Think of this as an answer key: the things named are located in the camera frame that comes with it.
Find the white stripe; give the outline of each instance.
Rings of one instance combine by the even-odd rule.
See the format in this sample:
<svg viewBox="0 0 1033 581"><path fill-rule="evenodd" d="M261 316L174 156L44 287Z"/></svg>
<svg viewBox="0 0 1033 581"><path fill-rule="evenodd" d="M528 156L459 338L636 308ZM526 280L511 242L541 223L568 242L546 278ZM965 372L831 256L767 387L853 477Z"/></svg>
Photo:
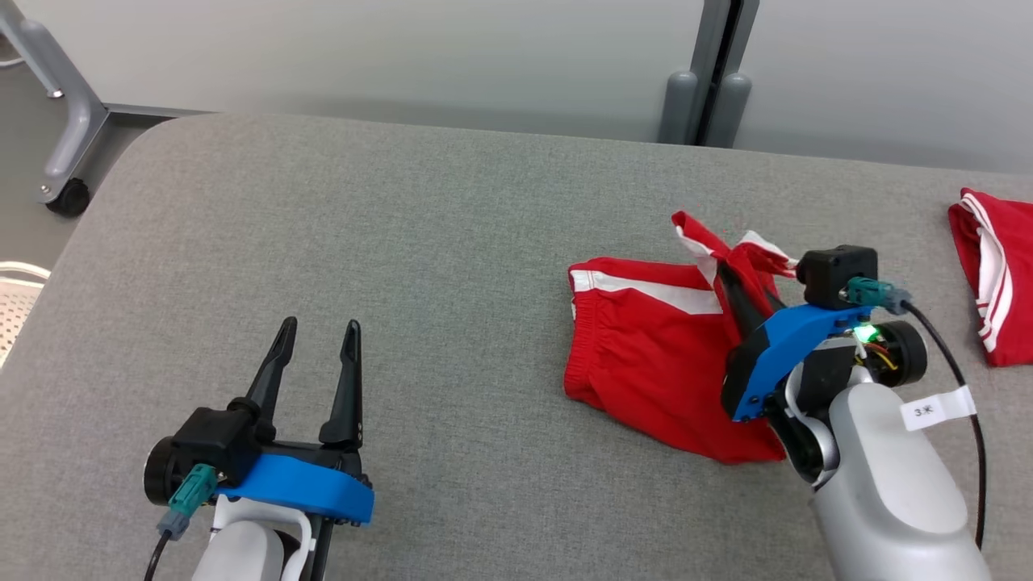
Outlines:
<svg viewBox="0 0 1033 581"><path fill-rule="evenodd" d="M570 271L570 278L574 281L574 293L593 288L607 293L637 290L688 314L721 314L721 304L712 290L622 278L600 271L574 270Z"/></svg>
<svg viewBox="0 0 1033 581"><path fill-rule="evenodd" d="M778 246L775 246L771 242L768 242L766 240L764 240L764 238L762 236L760 236L759 234L753 232L752 230L746 231L746 236L744 236L743 239L739 241L739 243L740 244L744 244L744 243L755 244L755 245L763 248L764 250L768 250L772 254L777 254L779 256L782 256L783 258L785 258L786 264L789 267L791 267L791 268L795 268L796 267L796 263L800 262L800 261L797 261L795 258L790 258L789 255L786 254L785 252L783 252L781 248L779 248Z"/></svg>
<svg viewBox="0 0 1033 581"><path fill-rule="evenodd" d="M703 278L707 279L707 282L713 288L714 279L717 278L717 258L713 256L714 250L702 242L685 236L685 231L682 230L682 226L675 226L675 232L678 233L678 239L682 241L682 245L688 248L689 252L692 252L692 255L696 257L696 266L699 267L699 272L702 273Z"/></svg>
<svg viewBox="0 0 1033 581"><path fill-rule="evenodd" d="M961 205L971 212L982 226L976 228L979 235L979 297L976 302L988 304L983 311L985 313L982 315L983 327L979 330L979 334L990 331L982 344L987 347L987 353L993 353L997 348L997 336L1004 327L1008 312L1011 311L1014 295L1011 272L1004 254L1004 246L997 239L994 223L990 221L987 209L971 193L962 196Z"/></svg>

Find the white wall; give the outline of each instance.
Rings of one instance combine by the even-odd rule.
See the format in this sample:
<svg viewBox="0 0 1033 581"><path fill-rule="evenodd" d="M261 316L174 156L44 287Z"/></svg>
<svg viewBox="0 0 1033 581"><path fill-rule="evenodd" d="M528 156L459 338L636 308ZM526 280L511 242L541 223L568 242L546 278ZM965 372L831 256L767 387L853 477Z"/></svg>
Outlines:
<svg viewBox="0 0 1033 581"><path fill-rule="evenodd" d="M1033 3L760 0L735 148L1033 172Z"/></svg>
<svg viewBox="0 0 1033 581"><path fill-rule="evenodd" d="M107 103L653 141L702 0L17 0Z"/></svg>

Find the gray floor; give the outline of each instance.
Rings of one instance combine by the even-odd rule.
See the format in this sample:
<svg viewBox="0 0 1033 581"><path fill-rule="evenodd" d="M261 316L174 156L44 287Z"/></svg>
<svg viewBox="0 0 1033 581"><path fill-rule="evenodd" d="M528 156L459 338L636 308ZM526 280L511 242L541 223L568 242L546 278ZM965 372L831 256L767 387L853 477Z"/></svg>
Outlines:
<svg viewBox="0 0 1033 581"><path fill-rule="evenodd" d="M36 202L43 164L66 119L65 102L46 98L28 66L0 69L0 261L53 268L75 228L76 220L55 216ZM76 177L96 192L125 148L160 121L113 116Z"/></svg>

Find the gray table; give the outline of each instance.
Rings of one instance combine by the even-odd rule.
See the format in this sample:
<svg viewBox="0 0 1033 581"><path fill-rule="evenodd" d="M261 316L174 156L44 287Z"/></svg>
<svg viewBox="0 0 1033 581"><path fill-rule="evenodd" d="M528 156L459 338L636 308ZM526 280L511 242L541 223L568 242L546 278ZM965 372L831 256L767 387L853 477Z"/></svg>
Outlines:
<svg viewBox="0 0 1033 581"><path fill-rule="evenodd" d="M1033 571L1029 369L987 369L951 243L962 186L1033 179L635 143L298 118L160 125L108 175L0 375L0 578L143 575L151 446L246 391L300 320L277 425L313 440L349 317L364 326L374 524L327 579L828 579L790 467L729 467L569 401L565 269L684 262L684 206L791 254L871 245L947 337L991 462L985 551ZM786 299L799 289L787 285ZM934 357L905 397L952 386ZM929 431L974 508L967 423ZM205 513L159 567L187 578Z"/></svg>

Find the metal frame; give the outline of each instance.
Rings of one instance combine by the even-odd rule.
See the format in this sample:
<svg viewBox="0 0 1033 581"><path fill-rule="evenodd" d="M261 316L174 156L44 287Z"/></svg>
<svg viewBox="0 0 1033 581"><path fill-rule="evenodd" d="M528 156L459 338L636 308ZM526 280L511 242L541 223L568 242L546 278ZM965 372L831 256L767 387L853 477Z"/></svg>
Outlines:
<svg viewBox="0 0 1033 581"><path fill-rule="evenodd" d="M676 71L667 80L659 143L685 145L695 141L731 4L732 0L703 0L689 70Z"/></svg>
<svg viewBox="0 0 1033 581"><path fill-rule="evenodd" d="M735 0L721 38L720 64L714 74L715 89L708 95L701 126L694 143L707 147L731 148L746 111L753 82L739 72L746 43L753 30L760 0Z"/></svg>
<svg viewBox="0 0 1033 581"><path fill-rule="evenodd" d="M64 98L68 122L43 166L39 202L53 202L71 178L90 144L107 119L107 109L75 69L54 36L41 24L26 20L12 0L0 0L0 32L10 40L46 89Z"/></svg>

